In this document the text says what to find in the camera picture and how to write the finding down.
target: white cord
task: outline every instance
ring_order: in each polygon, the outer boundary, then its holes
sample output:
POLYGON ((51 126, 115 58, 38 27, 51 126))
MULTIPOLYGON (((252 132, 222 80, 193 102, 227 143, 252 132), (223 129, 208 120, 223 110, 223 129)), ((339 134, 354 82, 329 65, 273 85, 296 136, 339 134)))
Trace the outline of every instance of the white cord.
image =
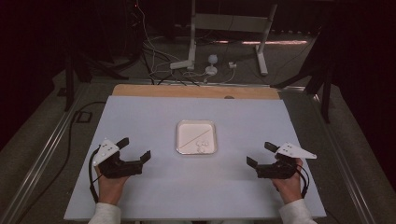
POLYGON ((159 66, 169 64, 169 63, 174 63, 174 61, 166 62, 166 63, 159 63, 159 64, 155 65, 155 69, 153 71, 151 71, 151 73, 155 73, 159 66))
POLYGON ((219 84, 224 84, 224 83, 227 83, 227 82, 233 80, 233 77, 235 76, 235 69, 236 68, 233 69, 233 76, 230 79, 228 79, 227 81, 224 81, 224 82, 220 82, 219 84))
POLYGON ((215 76, 215 75, 209 75, 208 77, 206 77, 206 78, 204 79, 204 83, 206 84, 206 83, 207 83, 207 79, 210 78, 210 77, 213 77, 213 76, 215 76))
POLYGON ((193 74, 193 76, 192 76, 192 75, 189 75, 188 77, 201 77, 201 76, 206 75, 206 72, 204 72, 204 73, 202 73, 202 74, 198 74, 198 73, 194 73, 194 72, 185 72, 185 73, 183 73, 182 76, 184 77, 186 74, 193 74))
POLYGON ((151 41, 150 41, 150 39, 149 39, 149 35, 148 35, 147 30, 146 30, 146 23, 145 23, 145 21, 146 21, 146 15, 145 15, 145 13, 143 12, 143 10, 140 8, 140 6, 139 6, 139 1, 138 1, 138 0, 136 0, 136 6, 137 6, 137 8, 139 9, 140 13, 142 13, 142 16, 143 16, 143 29, 144 29, 144 31, 145 31, 146 39, 147 39, 147 41, 149 42, 150 46, 147 45, 145 42, 143 42, 143 44, 144 44, 146 47, 148 47, 149 49, 152 50, 151 73, 154 72, 153 69, 154 69, 154 64, 155 64, 155 52, 159 52, 159 53, 161 53, 161 54, 164 54, 164 55, 173 57, 173 58, 177 59, 178 62, 180 62, 181 60, 180 60, 178 57, 173 56, 173 55, 171 55, 171 54, 168 54, 168 53, 165 53, 165 52, 162 52, 162 51, 159 51, 159 50, 155 49, 154 45, 151 43, 151 41))

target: black cable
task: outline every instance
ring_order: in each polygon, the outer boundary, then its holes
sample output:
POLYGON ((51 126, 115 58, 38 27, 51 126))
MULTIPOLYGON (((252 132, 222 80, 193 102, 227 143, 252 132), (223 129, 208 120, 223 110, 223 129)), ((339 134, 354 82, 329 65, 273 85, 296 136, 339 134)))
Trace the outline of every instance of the black cable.
POLYGON ((172 61, 172 60, 169 59, 168 56, 166 56, 166 54, 164 54, 164 53, 162 53, 162 52, 159 52, 158 50, 155 50, 155 49, 147 49, 147 48, 145 48, 145 47, 143 47, 143 50, 147 50, 148 52, 146 52, 146 53, 149 54, 149 55, 151 55, 151 56, 152 56, 152 53, 151 53, 152 51, 157 52, 157 54, 160 54, 161 56, 163 56, 163 58, 160 58, 158 55, 155 55, 155 57, 158 58, 158 59, 164 60, 165 62, 171 62, 171 61, 172 61))
POLYGON ((338 223, 341 224, 340 220, 338 220, 338 218, 333 215, 329 210, 327 210, 326 208, 324 208, 324 210, 326 211, 326 213, 328 213, 332 218, 334 218, 334 220, 338 223))
POLYGON ((95 203, 99 202, 99 197, 98 197, 98 194, 96 193, 94 183, 95 183, 96 180, 98 180, 101 177, 101 175, 99 175, 99 177, 97 177, 95 180, 93 180, 93 178, 92 178, 92 161, 93 161, 93 157, 98 153, 99 148, 97 148, 91 154, 90 162, 88 163, 88 175, 89 175, 89 178, 90 178, 90 191, 91 191, 91 194, 92 194, 92 197, 93 197, 93 200, 95 201, 95 203))
MULTIPOLYGON (((180 70, 177 70, 177 71, 181 74, 182 77, 184 77, 183 73, 180 70)), ((191 82, 195 86, 200 86, 199 84, 195 83, 191 78, 189 78, 189 77, 184 77, 184 78, 186 78, 189 82, 191 82)))
POLYGON ((132 56, 128 62, 126 63, 121 63, 121 64, 117 64, 114 66, 109 66, 108 68, 110 68, 111 70, 117 71, 117 72, 121 72, 127 68, 132 67, 133 65, 135 65, 137 63, 137 61, 139 60, 140 54, 136 54, 134 56, 132 56))
POLYGON ((164 77, 163 79, 161 79, 161 80, 158 82, 157 85, 160 85, 161 83, 163 83, 166 79, 168 79, 168 78, 171 77, 171 76, 172 76, 172 74, 169 75, 169 76, 167 76, 167 77, 164 77))
MULTIPOLYGON (((228 30, 230 30, 232 26, 233 26, 233 18, 232 18, 232 20, 231 20, 230 26, 228 27, 228 30)), ((229 47, 229 46, 230 46, 230 43, 227 42, 227 48, 225 49, 225 52, 223 53, 220 67, 222 67, 223 64, 224 64, 225 57, 226 57, 226 55, 227 55, 227 51, 228 51, 228 47, 229 47)))
POLYGON ((187 86, 186 83, 184 83, 182 80, 179 80, 177 77, 174 76, 174 70, 171 70, 171 76, 174 77, 176 79, 176 81, 180 82, 181 84, 183 84, 184 86, 187 86))
POLYGON ((301 179, 304 181, 304 186, 303 186, 303 190, 301 191, 301 196, 303 198, 305 198, 305 194, 308 192, 308 185, 306 184, 306 179, 299 170, 296 169, 296 172, 301 177, 301 179))
POLYGON ((64 163, 61 167, 61 169, 58 171, 58 173, 53 177, 53 179, 49 182, 49 184, 41 191, 41 193, 28 205, 25 209, 25 211, 21 214, 21 216, 18 218, 16 223, 21 223, 23 221, 23 218, 29 213, 29 211, 32 209, 32 207, 38 202, 38 200, 46 193, 46 191, 52 186, 52 184, 55 182, 55 180, 59 177, 61 172, 64 170, 64 167, 69 161, 70 158, 70 152, 71 152, 71 141, 72 141, 72 129, 73 129, 73 122, 75 121, 77 115, 87 106, 89 105, 94 105, 94 104, 105 104, 106 102, 92 102, 90 104, 84 105, 81 109, 77 110, 73 118, 70 120, 70 126, 69 126, 69 136, 68 136, 68 146, 67 146, 67 154, 66 158, 64 160, 64 163))
POLYGON ((309 184, 310 184, 310 180, 309 180, 309 175, 308 175, 308 172, 304 169, 304 167, 303 166, 301 166, 301 165, 299 165, 299 164, 297 164, 297 166, 298 167, 300 167, 304 172, 305 172, 305 174, 306 174, 306 177, 307 177, 307 179, 308 179, 308 184, 307 184, 307 187, 309 187, 309 184))
POLYGON ((123 13, 125 16, 125 30, 124 30, 124 48, 122 50, 122 54, 123 55, 126 51, 126 47, 127 47, 127 43, 128 43, 128 9, 126 6, 126 0, 122 0, 122 6, 123 6, 123 13))
POLYGON ((277 69, 276 73, 275 73, 276 77, 277 77, 277 74, 279 73, 279 71, 280 71, 282 68, 284 68, 288 63, 290 63, 291 61, 293 61, 294 59, 296 59, 296 58, 298 58, 300 55, 302 55, 303 52, 304 52, 309 46, 311 46, 312 42, 314 42, 314 41, 311 40, 311 42, 309 42, 309 44, 307 44, 307 45, 305 46, 305 48, 303 48, 303 50, 300 51, 300 53, 298 53, 296 56, 292 57, 292 58, 289 59, 287 62, 285 62, 282 66, 280 66, 280 67, 277 69))
POLYGON ((148 69, 148 76, 149 76, 149 79, 151 80, 151 85, 155 85, 155 80, 154 80, 154 78, 152 78, 152 76, 151 76, 151 70, 150 70, 150 68, 149 68, 149 64, 148 64, 148 61, 147 61, 147 59, 146 59, 146 54, 145 54, 144 51, 143 51, 143 53, 142 53, 142 56, 143 56, 143 60, 144 60, 144 62, 145 62, 146 68, 148 69))

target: gray floor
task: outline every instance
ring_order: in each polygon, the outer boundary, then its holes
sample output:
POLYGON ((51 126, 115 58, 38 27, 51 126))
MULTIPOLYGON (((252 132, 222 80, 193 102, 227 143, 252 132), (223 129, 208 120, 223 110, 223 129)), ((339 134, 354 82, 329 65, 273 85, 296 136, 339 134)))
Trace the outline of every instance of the gray floor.
MULTIPOLYGON (((152 37, 151 43, 156 50, 172 54, 181 60, 187 58, 189 39, 179 37, 176 41, 152 37)), ((204 45, 197 49, 195 73, 202 74, 209 54, 216 53, 219 73, 203 83, 205 77, 195 77, 195 84, 218 85, 231 78, 233 71, 228 62, 236 62, 235 75, 227 84, 231 85, 268 85, 280 82, 297 74, 304 58, 315 39, 303 35, 270 35, 269 41, 299 40, 299 45, 268 44, 264 50, 269 75, 259 75, 254 50, 251 46, 238 43, 229 45, 204 45)), ((155 64, 164 63, 155 59, 155 64)), ((167 71, 167 65, 158 66, 157 71, 167 71)), ((162 84, 193 85, 181 73, 176 72, 162 84)), ((129 83, 149 84, 148 71, 137 63, 122 75, 130 78, 129 83)), ((155 74, 166 77, 169 73, 155 74)), ((303 87, 309 78, 294 83, 294 87, 303 87)), ((31 202, 48 185, 62 166, 67 153, 67 127, 57 127, 60 121, 68 120, 70 114, 64 113, 65 99, 56 93, 64 86, 64 73, 55 77, 55 91, 42 103, 37 111, 21 127, 0 155, 0 215, 13 202, 22 180, 28 174, 35 159, 44 148, 53 148, 46 169, 34 179, 36 186, 26 204, 31 202), (51 136, 54 130, 63 130, 59 136, 51 136)), ((91 84, 80 84, 77 101, 72 111, 93 101, 105 101, 111 94, 117 80, 96 74, 91 84)), ((396 220, 396 196, 382 173, 375 157, 362 134, 359 125, 347 108, 340 91, 332 86, 330 119, 325 124, 318 116, 318 104, 315 96, 301 92, 302 88, 289 88, 280 93, 290 112, 290 117, 300 144, 307 150, 319 155, 318 160, 309 161, 313 177, 318 185, 319 195, 324 206, 340 223, 394 223, 396 220)), ((73 124, 70 161, 58 179, 40 197, 21 223, 71 223, 63 220, 71 192, 76 183, 80 167, 91 143, 96 125, 100 119, 103 105, 91 105, 86 110, 93 113, 88 124, 73 124)), ((318 223, 337 223, 332 215, 318 218, 318 223)), ((280 220, 265 220, 265 223, 280 223, 280 220)))

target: human hand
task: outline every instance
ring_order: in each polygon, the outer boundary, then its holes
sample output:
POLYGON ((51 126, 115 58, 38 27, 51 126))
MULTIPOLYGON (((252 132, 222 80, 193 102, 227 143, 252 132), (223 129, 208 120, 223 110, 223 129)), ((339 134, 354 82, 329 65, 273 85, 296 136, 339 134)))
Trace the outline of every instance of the human hand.
MULTIPOLYGON (((301 166, 303 161, 301 159, 296 159, 297 169, 301 171, 301 166)), ((279 191, 280 197, 282 197, 283 203, 292 203, 299 199, 302 199, 301 195, 301 185, 300 185, 300 175, 296 172, 289 179, 271 179, 276 189, 279 191)))
MULTIPOLYGON (((95 171, 98 176, 101 175, 99 167, 95 166, 95 171)), ((121 178, 107 178, 104 175, 100 176, 99 182, 99 203, 109 203, 117 205, 119 203, 123 187, 129 176, 121 178)))

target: cable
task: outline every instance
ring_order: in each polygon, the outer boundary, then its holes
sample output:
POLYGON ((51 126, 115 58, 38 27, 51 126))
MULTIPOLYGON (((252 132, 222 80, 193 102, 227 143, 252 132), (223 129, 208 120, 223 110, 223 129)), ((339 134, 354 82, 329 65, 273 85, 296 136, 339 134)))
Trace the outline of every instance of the cable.
POLYGON ((294 59, 296 59, 296 58, 298 58, 300 55, 302 55, 303 52, 304 52, 309 46, 311 46, 311 44, 312 44, 313 42, 314 42, 314 41, 311 40, 311 42, 309 42, 309 44, 307 44, 307 45, 305 46, 305 48, 303 48, 303 50, 300 51, 300 53, 298 53, 296 56, 292 57, 291 59, 289 59, 288 61, 286 61, 282 66, 280 66, 280 67, 276 70, 274 80, 272 80, 272 81, 270 81, 270 82, 268 82, 268 83, 269 83, 270 85, 274 84, 274 82, 275 82, 276 79, 277 79, 277 75, 279 74, 279 71, 282 70, 288 63, 292 62, 294 59))
POLYGON ((219 84, 225 84, 225 83, 227 83, 227 82, 233 80, 233 77, 235 76, 235 69, 236 69, 236 68, 233 68, 233 76, 232 76, 230 79, 228 79, 227 81, 224 81, 224 82, 220 82, 219 84))
POLYGON ((324 210, 326 211, 326 213, 328 213, 332 218, 334 218, 334 220, 338 223, 341 224, 340 220, 338 220, 338 218, 333 215, 329 210, 327 210, 326 208, 324 208, 324 210))
POLYGON ((74 115, 73 118, 70 120, 70 126, 69 126, 69 136, 68 136, 68 146, 67 146, 67 154, 66 154, 66 158, 64 159, 64 163, 61 167, 61 169, 58 171, 58 173, 55 175, 55 177, 53 177, 53 179, 48 183, 48 185, 41 191, 40 194, 38 194, 38 196, 26 207, 25 211, 21 214, 21 216, 18 218, 16 223, 21 223, 23 221, 23 218, 29 213, 29 211, 32 209, 32 207, 38 202, 38 200, 46 193, 46 191, 52 186, 52 184, 55 182, 56 179, 58 179, 59 175, 61 174, 61 172, 64 170, 64 167, 66 166, 66 164, 69 161, 70 158, 70 153, 71 153, 71 141, 72 141, 72 129, 73 129, 73 122, 75 121, 77 115, 79 115, 79 113, 82 112, 82 110, 84 108, 86 108, 87 106, 90 105, 94 105, 94 104, 105 104, 106 102, 92 102, 89 103, 87 105, 84 105, 81 109, 77 110, 74 115))
POLYGON ((124 49, 122 50, 122 54, 124 55, 125 51, 126 51, 126 46, 127 46, 127 42, 128 42, 128 12, 127 12, 127 7, 126 7, 126 0, 122 0, 122 4, 124 7, 124 16, 125 16, 125 41, 124 41, 124 49))
MULTIPOLYGON (((147 53, 147 54, 150 54, 151 56, 153 55, 151 52, 152 52, 152 49, 147 49, 147 48, 145 48, 145 47, 143 47, 143 51, 144 51, 144 53, 147 53)), ((157 58, 159 58, 159 59, 161 59, 161 60, 163 60, 163 61, 165 61, 165 62, 170 62, 171 60, 168 58, 168 56, 166 56, 165 54, 162 54, 162 53, 160 53, 160 52, 157 52, 159 55, 155 55, 155 57, 157 57, 157 58)))
MULTIPOLYGON (((227 31, 230 31, 230 29, 231 29, 232 26, 233 26, 233 18, 231 19, 231 23, 230 23, 230 26, 228 27, 227 31)), ((221 60, 220 67, 222 67, 223 64, 224 64, 225 56, 226 56, 226 54, 227 54, 227 52, 228 52, 228 47, 229 47, 229 46, 230 46, 230 43, 227 42, 227 48, 225 49, 225 52, 223 53, 223 57, 222 57, 222 60, 221 60)))
POLYGON ((143 10, 140 8, 138 0, 136 0, 136 6, 139 9, 140 13, 142 14, 142 17, 143 17, 143 29, 145 31, 146 39, 149 42, 149 44, 151 45, 151 47, 149 45, 147 45, 145 42, 143 42, 143 44, 146 45, 149 49, 152 49, 151 72, 153 72, 153 67, 154 67, 154 64, 155 64, 155 53, 156 52, 159 52, 159 53, 164 54, 164 55, 168 55, 168 56, 173 57, 173 58, 177 59, 178 61, 180 61, 180 59, 178 57, 176 57, 176 56, 173 56, 171 54, 168 54, 168 53, 165 53, 165 52, 162 52, 162 51, 159 51, 159 50, 155 49, 154 45, 151 43, 151 41, 149 39, 149 35, 148 35, 147 29, 146 29, 146 15, 143 12, 143 10))
POLYGON ((309 187, 309 184, 310 184, 309 182, 310 182, 310 180, 309 180, 308 172, 304 169, 303 166, 301 166, 301 165, 299 165, 299 164, 297 164, 297 166, 300 167, 300 168, 305 172, 305 174, 306 174, 306 176, 307 176, 307 179, 308 179, 308 185, 307 185, 307 187, 309 187))
POLYGON ((91 154, 90 162, 88 163, 88 176, 89 176, 89 178, 90 178, 90 191, 91 191, 91 194, 92 194, 92 197, 93 197, 93 200, 95 201, 95 203, 98 203, 98 202, 99 202, 99 197, 98 197, 98 194, 96 193, 94 183, 95 183, 95 181, 98 180, 102 175, 99 175, 95 180, 92 180, 92 161, 93 161, 94 156, 98 153, 99 148, 97 148, 97 149, 91 154))
MULTIPOLYGON (((181 74, 182 77, 184 77, 184 76, 183 76, 183 73, 182 73, 180 70, 177 69, 177 71, 181 74)), ((188 77, 184 77, 184 78, 186 78, 189 82, 191 82, 191 83, 194 84, 195 86, 200 86, 199 84, 195 83, 194 80, 192 80, 192 79, 190 79, 190 78, 188 78, 188 77)))
POLYGON ((251 74, 253 74, 254 77, 256 77, 258 80, 260 80, 262 83, 267 84, 267 82, 265 82, 264 80, 262 80, 262 78, 265 78, 265 77, 260 77, 259 75, 257 75, 257 74, 256 74, 257 71, 253 70, 253 68, 250 67, 250 64, 248 64, 248 63, 245 62, 244 60, 240 60, 240 61, 236 60, 235 63, 236 63, 236 62, 244 63, 244 64, 247 66, 247 68, 250 69, 251 74))
POLYGON ((149 79, 151 80, 151 85, 155 85, 154 78, 152 78, 151 75, 150 75, 151 71, 149 70, 149 64, 148 64, 148 61, 146 59, 145 52, 142 53, 142 57, 143 57, 143 60, 145 62, 146 68, 148 69, 148 76, 149 76, 149 79))
POLYGON ((193 76, 192 76, 192 75, 189 75, 188 77, 199 83, 200 81, 198 81, 197 79, 195 79, 195 78, 193 78, 193 77, 202 77, 202 76, 205 76, 205 75, 206 75, 206 72, 203 72, 202 74, 197 74, 197 73, 194 73, 194 72, 185 72, 185 73, 182 74, 182 76, 183 76, 183 77, 186 77, 186 74, 193 74, 193 76))
POLYGON ((187 86, 186 83, 184 83, 182 80, 179 80, 177 77, 174 76, 173 70, 171 71, 171 75, 172 75, 172 77, 174 77, 174 78, 176 79, 176 81, 178 81, 178 82, 180 82, 181 84, 187 86))
POLYGON ((299 170, 296 169, 296 172, 297 172, 297 174, 301 177, 301 179, 304 182, 303 190, 301 191, 301 196, 303 198, 305 198, 305 194, 308 192, 308 185, 309 184, 306 184, 306 179, 305 179, 305 177, 303 176, 303 174, 299 170))
POLYGON ((161 79, 161 80, 158 82, 157 85, 160 85, 161 83, 163 83, 166 79, 168 79, 168 78, 171 77, 171 76, 172 76, 172 74, 169 75, 169 76, 167 76, 167 77, 164 77, 163 79, 161 79))

